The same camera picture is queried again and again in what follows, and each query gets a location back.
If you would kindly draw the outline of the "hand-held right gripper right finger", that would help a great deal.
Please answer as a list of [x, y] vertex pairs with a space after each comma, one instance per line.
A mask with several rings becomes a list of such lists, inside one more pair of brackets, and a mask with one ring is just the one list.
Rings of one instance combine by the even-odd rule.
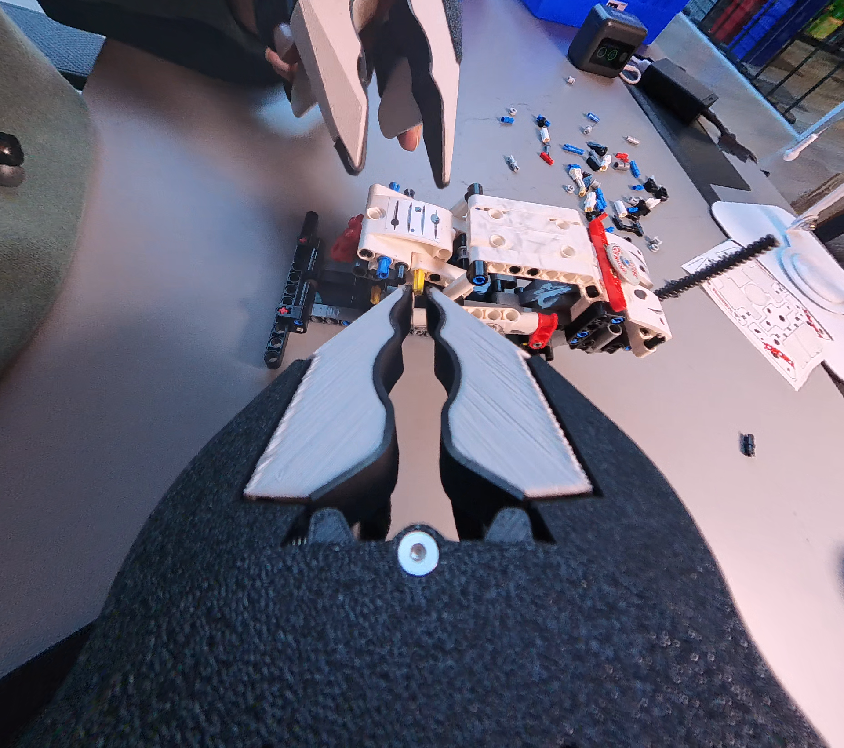
[[539, 505], [594, 492], [529, 363], [553, 369], [439, 290], [426, 296], [435, 374], [447, 392], [440, 481], [459, 540], [483, 540], [507, 508], [521, 511], [529, 539], [551, 540]]

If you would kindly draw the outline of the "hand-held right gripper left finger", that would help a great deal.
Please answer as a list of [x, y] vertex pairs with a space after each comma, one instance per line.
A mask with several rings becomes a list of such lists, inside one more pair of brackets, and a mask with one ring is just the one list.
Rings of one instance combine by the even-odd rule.
[[389, 394], [412, 311], [412, 290], [397, 289], [311, 355], [245, 498], [336, 508], [361, 538], [386, 537], [398, 469]]

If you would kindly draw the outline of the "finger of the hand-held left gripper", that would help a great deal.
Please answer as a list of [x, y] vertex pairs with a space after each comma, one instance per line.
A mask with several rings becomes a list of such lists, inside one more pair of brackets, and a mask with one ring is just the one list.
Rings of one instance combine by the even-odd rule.
[[302, 117], [319, 106], [347, 171], [361, 172], [368, 130], [368, 95], [354, 0], [298, 0], [290, 29], [300, 62], [291, 89], [291, 108]]
[[460, 74], [443, 0], [404, 0], [404, 50], [429, 165], [442, 189], [451, 177]]

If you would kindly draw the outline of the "white brick toy truck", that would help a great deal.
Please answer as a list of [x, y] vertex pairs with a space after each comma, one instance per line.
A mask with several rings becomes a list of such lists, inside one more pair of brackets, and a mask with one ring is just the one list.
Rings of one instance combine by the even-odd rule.
[[[416, 268], [426, 271], [425, 292], [439, 290], [528, 354], [550, 361], [560, 336], [587, 354], [644, 358], [672, 338], [665, 299], [778, 244], [761, 237], [657, 289], [641, 250], [608, 232], [605, 219], [494, 197], [478, 183], [453, 208], [417, 199], [396, 183], [374, 184], [363, 213], [329, 253], [317, 213], [305, 215], [263, 362], [278, 369], [289, 337], [311, 321], [350, 325], [374, 307], [373, 285], [382, 299], [405, 286], [413, 292]], [[429, 331], [423, 294], [413, 293], [413, 333]]]

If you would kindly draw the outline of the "black device with green display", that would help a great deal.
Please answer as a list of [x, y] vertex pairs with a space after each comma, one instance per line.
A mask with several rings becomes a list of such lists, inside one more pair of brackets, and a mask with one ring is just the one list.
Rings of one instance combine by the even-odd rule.
[[568, 48], [580, 71], [616, 78], [648, 36], [639, 18], [605, 4], [595, 4]]

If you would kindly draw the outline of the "pile of small brick pieces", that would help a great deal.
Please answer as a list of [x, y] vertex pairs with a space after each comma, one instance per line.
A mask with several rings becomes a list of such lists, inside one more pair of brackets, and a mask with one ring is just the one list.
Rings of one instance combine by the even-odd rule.
[[[644, 176], [631, 151], [640, 144], [639, 139], [627, 133], [617, 137], [608, 131], [608, 121], [592, 109], [586, 109], [576, 124], [578, 137], [575, 142], [555, 142], [553, 121], [541, 111], [533, 119], [539, 144], [538, 157], [547, 165], [555, 162], [554, 149], [562, 152], [561, 168], [568, 180], [565, 192], [574, 195], [587, 220], [607, 215], [608, 232], [636, 236], [651, 252], [658, 252], [662, 242], [658, 236], [649, 236], [642, 220], [669, 199], [665, 186], [652, 176]], [[601, 176], [615, 171], [629, 179], [627, 192], [614, 201], [607, 199]]]

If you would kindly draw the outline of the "black power adapter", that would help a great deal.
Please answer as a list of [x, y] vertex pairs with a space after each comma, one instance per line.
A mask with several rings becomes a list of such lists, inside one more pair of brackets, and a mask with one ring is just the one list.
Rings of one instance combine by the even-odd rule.
[[651, 61], [641, 72], [637, 87], [685, 126], [691, 125], [718, 100], [716, 92], [668, 58]]

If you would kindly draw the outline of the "white sticker sheet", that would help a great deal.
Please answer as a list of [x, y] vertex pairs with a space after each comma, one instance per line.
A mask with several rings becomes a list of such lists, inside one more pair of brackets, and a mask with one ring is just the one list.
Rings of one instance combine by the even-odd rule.
[[702, 289], [794, 390], [826, 359], [832, 336], [758, 258], [708, 279]]

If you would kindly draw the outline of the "dark grey flat mat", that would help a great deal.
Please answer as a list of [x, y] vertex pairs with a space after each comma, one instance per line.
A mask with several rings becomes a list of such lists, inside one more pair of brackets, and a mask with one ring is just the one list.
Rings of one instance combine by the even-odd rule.
[[685, 124], [637, 86], [628, 86], [628, 90], [708, 206], [722, 199], [718, 188], [751, 191], [700, 121]]

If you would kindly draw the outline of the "person's green jacket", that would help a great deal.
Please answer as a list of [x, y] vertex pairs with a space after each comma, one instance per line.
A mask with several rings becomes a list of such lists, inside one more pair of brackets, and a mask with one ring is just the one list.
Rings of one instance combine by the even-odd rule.
[[6, 14], [1, 20], [1, 128], [23, 154], [2, 160], [1, 369], [58, 298], [76, 251], [94, 167], [80, 96]]

